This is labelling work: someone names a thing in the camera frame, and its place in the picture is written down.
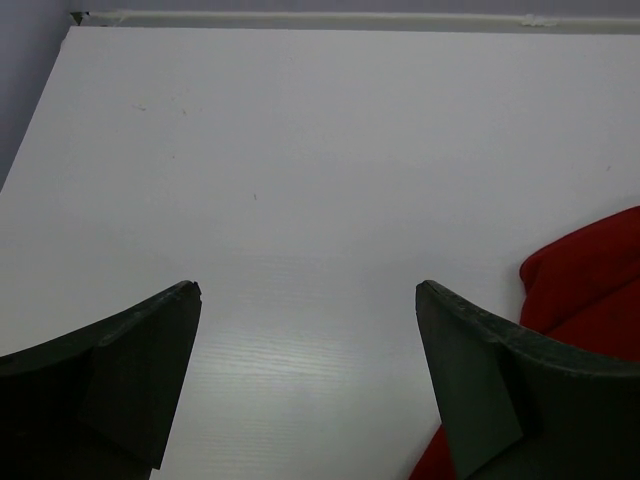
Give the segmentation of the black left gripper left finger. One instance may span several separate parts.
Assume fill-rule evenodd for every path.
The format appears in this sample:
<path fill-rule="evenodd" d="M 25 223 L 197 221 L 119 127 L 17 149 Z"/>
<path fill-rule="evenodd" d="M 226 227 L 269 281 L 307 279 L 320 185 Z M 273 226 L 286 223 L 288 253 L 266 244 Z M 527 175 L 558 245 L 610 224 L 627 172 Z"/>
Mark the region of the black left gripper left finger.
<path fill-rule="evenodd" d="M 1 359 L 4 479 L 148 479 L 160 469 L 201 314 L 179 282 Z"/>

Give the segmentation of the dark red t shirt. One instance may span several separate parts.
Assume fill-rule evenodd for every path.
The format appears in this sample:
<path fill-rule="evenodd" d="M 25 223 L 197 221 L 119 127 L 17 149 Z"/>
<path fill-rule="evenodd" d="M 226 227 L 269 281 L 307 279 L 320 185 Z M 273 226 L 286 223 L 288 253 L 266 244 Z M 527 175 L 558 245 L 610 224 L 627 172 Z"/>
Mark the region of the dark red t shirt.
<path fill-rule="evenodd" d="M 516 324 L 560 343 L 639 366 L 639 211 L 630 208 L 541 248 L 520 268 L 525 300 Z M 440 426 L 416 479 L 456 476 Z"/>

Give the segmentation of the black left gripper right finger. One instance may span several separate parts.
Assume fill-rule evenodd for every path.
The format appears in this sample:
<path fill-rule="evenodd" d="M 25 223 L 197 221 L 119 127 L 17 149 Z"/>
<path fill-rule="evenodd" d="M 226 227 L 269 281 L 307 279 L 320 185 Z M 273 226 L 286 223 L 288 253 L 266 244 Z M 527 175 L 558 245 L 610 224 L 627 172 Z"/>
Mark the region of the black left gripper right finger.
<path fill-rule="evenodd" d="M 434 281 L 416 316 L 460 479 L 635 479 L 639 366 L 560 343 Z"/>

